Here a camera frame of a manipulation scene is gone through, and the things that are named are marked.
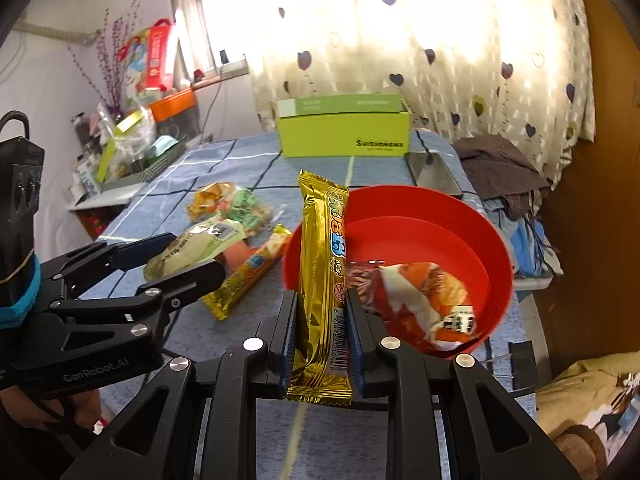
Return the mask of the left hand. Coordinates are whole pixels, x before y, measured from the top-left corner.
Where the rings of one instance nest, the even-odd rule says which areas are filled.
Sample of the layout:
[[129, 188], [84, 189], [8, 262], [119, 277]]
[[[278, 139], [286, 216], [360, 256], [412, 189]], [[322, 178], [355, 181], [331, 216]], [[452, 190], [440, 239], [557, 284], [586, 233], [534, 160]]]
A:
[[[78, 426], [93, 430], [102, 415], [101, 400], [98, 390], [78, 393], [70, 397], [75, 409], [74, 421]], [[34, 401], [17, 387], [1, 391], [1, 404], [9, 416], [23, 427], [44, 429], [46, 422], [55, 422], [50, 415], [63, 415], [63, 405], [58, 400], [43, 400], [41, 404], [48, 410], [40, 408]]]

